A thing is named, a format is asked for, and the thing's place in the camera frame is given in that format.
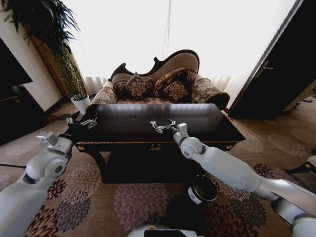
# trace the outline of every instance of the glossy tabletop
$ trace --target glossy tabletop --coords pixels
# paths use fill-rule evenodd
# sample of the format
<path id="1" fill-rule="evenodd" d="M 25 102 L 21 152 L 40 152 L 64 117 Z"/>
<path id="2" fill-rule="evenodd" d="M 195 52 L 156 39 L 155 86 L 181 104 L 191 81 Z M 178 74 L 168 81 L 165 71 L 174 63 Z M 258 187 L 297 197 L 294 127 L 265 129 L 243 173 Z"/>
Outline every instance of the glossy tabletop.
<path id="1" fill-rule="evenodd" d="M 92 105 L 81 121 L 98 113 L 97 125 L 77 135 L 77 144 L 174 143 L 156 133 L 150 122 L 165 126 L 166 119 L 185 122 L 188 134 L 204 143 L 239 142 L 245 138 L 214 104 L 105 104 Z"/>

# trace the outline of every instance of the table leg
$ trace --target table leg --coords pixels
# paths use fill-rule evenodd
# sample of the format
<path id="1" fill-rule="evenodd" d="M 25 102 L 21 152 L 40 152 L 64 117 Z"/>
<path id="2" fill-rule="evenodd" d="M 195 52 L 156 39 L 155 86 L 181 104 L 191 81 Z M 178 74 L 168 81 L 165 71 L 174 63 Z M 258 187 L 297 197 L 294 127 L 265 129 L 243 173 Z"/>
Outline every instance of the table leg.
<path id="1" fill-rule="evenodd" d="M 316 174 L 316 168 L 309 162 L 305 162 L 304 164 L 300 165 L 297 168 L 294 169 L 285 169 L 284 170 L 286 173 L 305 173 L 312 171 L 313 173 Z"/>
<path id="2" fill-rule="evenodd" d="M 84 151 L 85 153 L 89 154 L 94 158 L 94 160 L 97 162 L 101 177 L 102 177 L 102 182 L 105 184 L 106 183 L 106 175 L 107 175 L 107 165 L 104 161 L 103 156 L 99 152 L 94 152 L 94 151 Z"/>

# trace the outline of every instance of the floral rug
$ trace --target floral rug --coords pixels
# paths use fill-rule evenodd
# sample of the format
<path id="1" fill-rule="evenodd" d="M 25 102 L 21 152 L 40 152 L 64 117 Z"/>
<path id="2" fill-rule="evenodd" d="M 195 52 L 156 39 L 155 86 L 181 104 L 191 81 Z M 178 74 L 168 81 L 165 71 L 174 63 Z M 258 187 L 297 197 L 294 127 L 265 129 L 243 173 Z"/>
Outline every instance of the floral rug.
<path id="1" fill-rule="evenodd" d="M 54 115 L 74 112 L 73 105 L 67 102 Z M 315 118 L 316 100 L 302 102 L 290 114 L 275 120 L 230 119 L 246 137 L 230 154 L 263 177 L 287 179 L 316 193 L 313 174 L 288 175 L 283 171 L 299 166 L 316 149 Z M 35 137 L 37 133 L 48 130 L 58 135 L 66 128 L 64 121 L 55 120 L 0 146 L 0 163 L 26 165 L 43 150 Z M 102 155 L 107 160 L 109 153 Z M 0 190 L 16 181 L 22 172 L 21 168 L 0 166 Z M 196 227 L 200 235 L 208 237 L 291 236 L 290 225 L 272 211 L 267 201 L 212 178 L 219 189 L 218 198 L 189 209 L 184 202 L 187 184 L 103 184 L 94 160 L 74 148 L 67 171 L 49 188 L 47 201 L 24 236 L 125 237 L 144 223 L 176 225 L 170 218 L 172 213 L 177 213 L 179 220 L 191 218 L 187 227 Z"/>

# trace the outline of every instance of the coffee table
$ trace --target coffee table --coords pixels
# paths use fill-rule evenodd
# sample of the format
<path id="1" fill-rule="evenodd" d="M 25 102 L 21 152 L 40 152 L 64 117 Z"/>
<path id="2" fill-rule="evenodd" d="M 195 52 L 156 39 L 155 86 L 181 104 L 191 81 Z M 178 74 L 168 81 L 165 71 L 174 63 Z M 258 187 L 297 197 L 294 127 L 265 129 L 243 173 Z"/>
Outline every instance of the coffee table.
<path id="1" fill-rule="evenodd" d="M 190 136 L 224 151 L 245 139 L 214 104 L 92 105 L 81 121 L 96 113 L 98 124 L 78 132 L 75 146 L 95 159 L 103 183 L 189 182 L 204 173 L 181 154 L 172 136 L 153 130 L 153 120 L 185 122 Z M 107 164 L 102 151 L 111 151 Z"/>

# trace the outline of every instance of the potted plant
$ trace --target potted plant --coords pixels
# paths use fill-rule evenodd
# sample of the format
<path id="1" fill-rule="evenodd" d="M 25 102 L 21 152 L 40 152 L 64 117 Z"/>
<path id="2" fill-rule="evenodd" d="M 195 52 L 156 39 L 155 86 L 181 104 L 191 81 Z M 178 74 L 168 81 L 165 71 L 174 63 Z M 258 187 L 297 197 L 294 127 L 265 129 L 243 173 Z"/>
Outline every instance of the potted plant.
<path id="1" fill-rule="evenodd" d="M 5 21 L 10 20 L 17 33 L 21 24 L 26 29 L 24 39 L 30 42 L 31 37 L 35 37 L 41 46 L 50 49 L 71 101 L 85 114 L 90 99 L 68 45 L 74 36 L 67 29 L 78 30 L 73 12 L 61 0 L 1 0 L 1 4 L 2 11 L 8 14 Z"/>

